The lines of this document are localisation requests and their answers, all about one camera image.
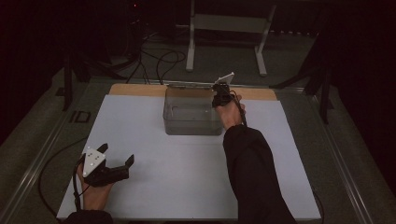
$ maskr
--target clear plastic container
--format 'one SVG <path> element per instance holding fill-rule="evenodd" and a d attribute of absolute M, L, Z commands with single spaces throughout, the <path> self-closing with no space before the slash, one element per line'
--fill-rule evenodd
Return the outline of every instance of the clear plastic container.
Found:
<path fill-rule="evenodd" d="M 222 124 L 212 108 L 214 92 L 209 88 L 168 87 L 163 122 L 169 135 L 220 135 Z"/>

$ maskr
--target gray floor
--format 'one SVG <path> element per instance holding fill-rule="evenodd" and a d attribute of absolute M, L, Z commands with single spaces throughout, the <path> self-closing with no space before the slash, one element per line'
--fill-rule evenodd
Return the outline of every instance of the gray floor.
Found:
<path fill-rule="evenodd" d="M 178 63 L 164 80 L 213 82 L 220 76 L 235 72 L 233 84 L 267 87 L 296 75 L 313 41 L 310 37 L 298 35 L 270 35 L 263 54 L 269 76 L 263 78 L 258 76 L 251 43 L 224 45 L 199 39 L 194 71 L 187 73 L 185 62 Z M 149 41 L 144 47 L 144 51 L 158 57 L 166 52 L 164 48 L 187 53 L 185 39 Z M 165 59 L 175 58 L 175 55 L 169 55 Z M 158 61 L 144 54 L 142 62 L 148 76 L 156 79 Z M 165 71 L 170 65 L 161 63 L 160 71 Z M 134 67 L 120 71 L 120 74 L 127 77 Z M 143 74 L 143 69 L 139 69 L 131 82 L 142 82 Z M 98 75 L 89 84 L 75 83 L 75 104 L 68 112 L 62 112 L 63 98 L 55 96 L 57 89 L 62 87 L 62 71 L 54 77 L 52 88 L 0 148 L 0 207 L 8 214 L 2 218 L 9 218 L 9 223 L 56 223 L 38 197 L 35 172 L 26 174 L 25 171 L 29 168 L 41 170 L 42 165 L 31 165 L 37 155 L 46 161 L 58 150 L 86 137 L 103 97 L 115 82 Z M 396 223 L 396 200 L 341 103 L 336 88 L 331 91 L 333 109 L 328 111 L 330 124 L 324 126 L 316 113 L 316 98 L 305 96 L 299 89 L 305 82 L 303 80 L 295 83 L 293 88 L 277 91 L 276 96 L 284 106 L 308 179 L 320 199 L 318 206 L 323 206 L 324 223 Z M 89 111 L 92 118 L 88 123 L 70 123 L 73 110 Z M 62 129 L 55 132 L 54 128 L 58 126 Z M 84 142 L 82 140 L 60 153 L 42 176 L 43 193 L 55 211 L 60 206 Z M 26 185 L 23 177 L 32 182 L 22 190 L 19 189 L 20 183 Z M 320 223 L 320 220 L 302 223 Z"/>

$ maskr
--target metal frame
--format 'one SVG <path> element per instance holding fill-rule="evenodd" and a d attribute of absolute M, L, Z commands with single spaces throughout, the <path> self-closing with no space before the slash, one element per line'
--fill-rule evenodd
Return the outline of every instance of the metal frame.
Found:
<path fill-rule="evenodd" d="M 260 42 L 259 46 L 256 46 L 254 48 L 254 53 L 256 55 L 257 65 L 259 67 L 259 75 L 262 77 L 267 76 L 264 58 L 262 57 L 262 49 L 270 31 L 271 22 L 275 14 L 276 6 L 271 6 L 271 11 L 266 19 L 195 14 L 194 8 L 195 1 L 191 0 L 190 44 L 186 64 L 186 70 L 188 72 L 192 72 L 194 67 L 194 31 L 195 29 L 202 29 L 262 34 L 262 41 Z"/>

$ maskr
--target black sleeve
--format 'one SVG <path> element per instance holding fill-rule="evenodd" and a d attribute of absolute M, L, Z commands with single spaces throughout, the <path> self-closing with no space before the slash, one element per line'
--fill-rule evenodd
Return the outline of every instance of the black sleeve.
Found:
<path fill-rule="evenodd" d="M 70 214 L 63 224 L 112 224 L 113 218 L 105 211 L 81 210 Z"/>
<path fill-rule="evenodd" d="M 238 223 L 296 223 L 282 198 L 273 155 L 262 133 L 243 125 L 224 135 L 224 151 Z"/>

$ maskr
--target white table surface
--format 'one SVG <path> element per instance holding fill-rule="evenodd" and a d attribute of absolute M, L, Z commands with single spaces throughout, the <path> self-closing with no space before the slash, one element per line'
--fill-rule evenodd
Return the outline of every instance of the white table surface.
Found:
<path fill-rule="evenodd" d="M 220 136 L 167 135 L 163 97 L 107 95 L 84 151 L 108 143 L 106 166 L 134 154 L 130 178 L 113 187 L 106 211 L 121 219 L 237 219 Z M 279 101 L 243 100 L 247 124 L 271 147 L 283 198 L 296 219 L 320 218 L 299 152 Z M 73 188 L 59 218 L 75 212 Z"/>

